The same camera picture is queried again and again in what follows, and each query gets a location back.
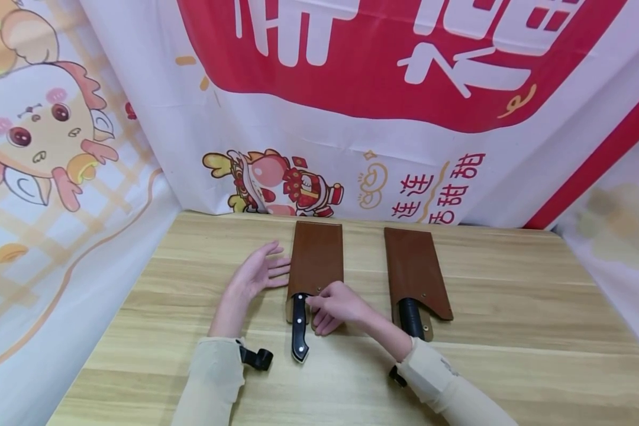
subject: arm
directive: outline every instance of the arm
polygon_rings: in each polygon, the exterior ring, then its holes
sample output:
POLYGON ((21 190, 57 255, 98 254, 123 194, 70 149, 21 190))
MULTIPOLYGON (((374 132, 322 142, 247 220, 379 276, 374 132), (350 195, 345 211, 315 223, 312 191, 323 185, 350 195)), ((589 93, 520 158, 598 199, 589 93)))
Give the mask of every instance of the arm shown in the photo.
POLYGON ((237 269, 215 311, 208 336, 200 340, 189 366, 188 382, 173 414, 172 426, 227 426, 244 365, 239 342, 251 301, 264 289, 285 286, 273 279, 289 272, 290 259, 269 259, 280 253, 278 242, 258 248, 237 269))
POLYGON ((368 311, 358 326, 395 358, 398 373, 414 394, 450 426, 517 424, 487 395, 459 376, 437 350, 410 337, 376 311, 368 311))
POLYGON ((200 340, 189 366, 188 382, 173 416, 172 426, 227 426, 231 407, 244 385, 239 354, 247 299, 225 291, 208 337, 200 340))
POLYGON ((342 322, 353 322, 393 357, 398 373, 421 402, 441 414, 450 426, 513 426, 517 423, 488 396, 464 380, 426 342, 413 339, 383 317, 343 282, 333 282, 307 297, 315 313, 315 332, 326 336, 342 322))

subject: white backdrop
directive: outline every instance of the white backdrop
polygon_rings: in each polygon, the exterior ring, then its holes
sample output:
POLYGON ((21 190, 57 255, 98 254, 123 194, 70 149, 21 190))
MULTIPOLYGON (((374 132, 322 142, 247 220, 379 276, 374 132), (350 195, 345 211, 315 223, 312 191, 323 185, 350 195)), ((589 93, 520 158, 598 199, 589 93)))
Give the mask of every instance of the white backdrop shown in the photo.
POLYGON ((568 209, 557 232, 639 337, 639 144, 568 209))

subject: brown leather sheath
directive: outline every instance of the brown leather sheath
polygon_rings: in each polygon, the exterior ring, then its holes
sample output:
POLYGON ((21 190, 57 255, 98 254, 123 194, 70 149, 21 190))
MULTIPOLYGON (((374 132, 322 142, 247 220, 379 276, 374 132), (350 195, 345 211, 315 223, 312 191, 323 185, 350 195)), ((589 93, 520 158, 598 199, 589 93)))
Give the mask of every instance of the brown leather sheath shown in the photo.
MULTIPOLYGON (((419 302, 436 317, 451 321, 450 300, 438 263, 431 233, 397 228, 385 228, 386 261, 388 263, 388 287, 393 322, 397 319, 398 302, 410 298, 419 302)), ((430 317, 422 315, 424 331, 430 317)), ((432 333, 427 333, 427 340, 432 333)))
POLYGON ((297 221, 286 298, 287 322, 292 322, 294 295, 319 295, 334 281, 343 281, 343 226, 297 221))

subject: right hand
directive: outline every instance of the right hand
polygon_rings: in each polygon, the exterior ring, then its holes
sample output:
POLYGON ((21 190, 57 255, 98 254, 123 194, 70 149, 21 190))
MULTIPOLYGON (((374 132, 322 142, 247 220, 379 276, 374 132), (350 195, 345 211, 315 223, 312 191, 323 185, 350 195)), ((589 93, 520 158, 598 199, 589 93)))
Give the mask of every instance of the right hand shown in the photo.
POLYGON ((335 281, 324 288, 319 296, 310 296, 305 300, 312 308, 315 319, 315 333, 326 336, 344 322, 364 319, 372 307, 359 297, 345 283, 335 281))

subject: plaid pattern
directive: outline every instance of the plaid pattern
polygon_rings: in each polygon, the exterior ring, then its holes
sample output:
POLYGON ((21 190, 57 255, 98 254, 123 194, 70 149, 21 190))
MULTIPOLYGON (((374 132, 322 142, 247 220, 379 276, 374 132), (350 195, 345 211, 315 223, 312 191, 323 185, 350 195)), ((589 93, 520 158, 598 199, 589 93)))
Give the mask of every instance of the plaid pattern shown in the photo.
MULTIPOLYGON (((114 123, 112 140, 104 143, 119 155, 117 162, 96 167, 96 178, 81 184, 80 209, 69 212, 53 186, 49 206, 32 205, 0 185, 0 248, 6 244, 27 251, 14 261, 0 263, 0 356, 14 349, 51 305, 63 285, 67 266, 82 248, 98 241, 108 224, 137 210, 146 197, 149 175, 157 169, 139 122, 130 120, 127 99, 78 0, 46 0, 49 15, 41 13, 57 31, 60 61, 85 67, 99 82, 97 92, 107 102, 104 112, 114 123)), ((36 2, 23 1, 28 9, 36 2)))

